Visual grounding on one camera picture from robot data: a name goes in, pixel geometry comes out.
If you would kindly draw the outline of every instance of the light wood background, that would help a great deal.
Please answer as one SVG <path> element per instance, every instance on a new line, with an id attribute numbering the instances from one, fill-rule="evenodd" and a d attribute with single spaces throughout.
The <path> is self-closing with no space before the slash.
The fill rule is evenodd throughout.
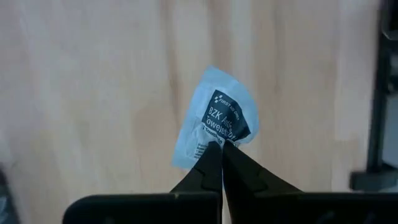
<path id="1" fill-rule="evenodd" d="M 23 223 L 90 194 L 166 192 L 208 65 L 243 82 L 243 150 L 307 191 L 364 167 L 377 0 L 0 0 L 0 163 Z"/>

